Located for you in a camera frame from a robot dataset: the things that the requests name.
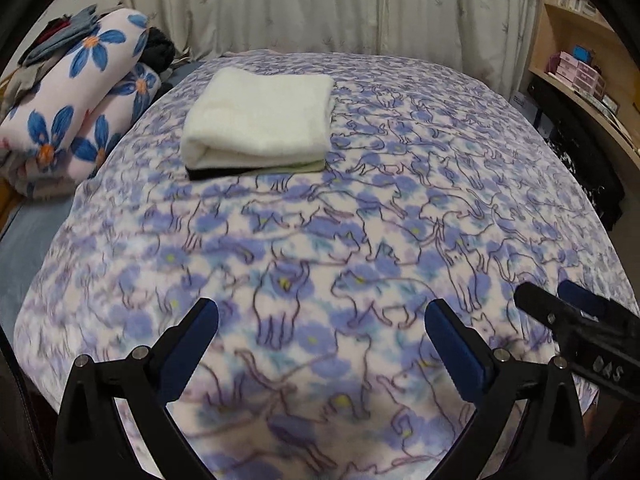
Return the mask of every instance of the white towel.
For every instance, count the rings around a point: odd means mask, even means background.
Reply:
[[[226,67],[187,114],[180,155],[190,170],[268,168],[323,160],[334,80]]]

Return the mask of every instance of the bedspread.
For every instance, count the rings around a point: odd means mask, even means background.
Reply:
[[[187,179],[184,118],[223,66],[334,78],[326,171]],[[513,291],[565,278],[637,309],[577,182],[484,84],[419,60],[256,52],[193,73],[78,189],[15,349],[58,408],[75,356],[151,346],[205,296],[220,331],[170,411],[218,478],[423,479],[473,412],[426,305],[444,298],[492,347],[547,362],[550,334]],[[577,386],[585,407],[593,388]]]

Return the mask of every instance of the curtain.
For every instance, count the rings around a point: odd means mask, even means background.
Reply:
[[[122,0],[152,18],[195,57],[272,48],[279,52],[378,50],[378,0]]]
[[[122,0],[197,58],[272,48],[430,60],[509,98],[541,0]]]
[[[382,0],[381,53],[466,73],[507,99],[520,85],[541,0]]]

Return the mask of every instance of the metal screw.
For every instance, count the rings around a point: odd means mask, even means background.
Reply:
[[[79,355],[78,357],[76,357],[76,360],[74,361],[74,364],[78,368],[82,368],[88,362],[89,362],[89,356],[86,355],[86,354],[82,354],[82,355]]]
[[[501,363],[505,363],[509,359],[511,359],[511,354],[509,353],[508,350],[505,350],[504,348],[496,348],[494,350],[494,357],[498,359],[498,361],[500,361]]]
[[[557,355],[556,357],[554,357],[554,364],[561,370],[564,370],[569,366],[569,363],[561,355]]]
[[[144,359],[149,355],[149,348],[146,346],[136,346],[131,352],[131,355],[134,359]]]

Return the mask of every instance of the orange flower center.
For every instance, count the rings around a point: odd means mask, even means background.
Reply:
[[[43,144],[38,150],[36,157],[38,165],[41,168],[46,168],[53,162],[53,156],[56,153],[55,148],[51,144]]]
[[[95,167],[101,168],[105,160],[107,160],[107,152],[104,151],[104,148],[100,148],[98,155],[95,157]]]
[[[146,81],[144,79],[138,79],[136,81],[136,92],[146,94]]]
[[[93,48],[98,43],[100,43],[100,40],[97,38],[97,36],[89,36],[82,40],[82,46],[84,46],[85,48]]]

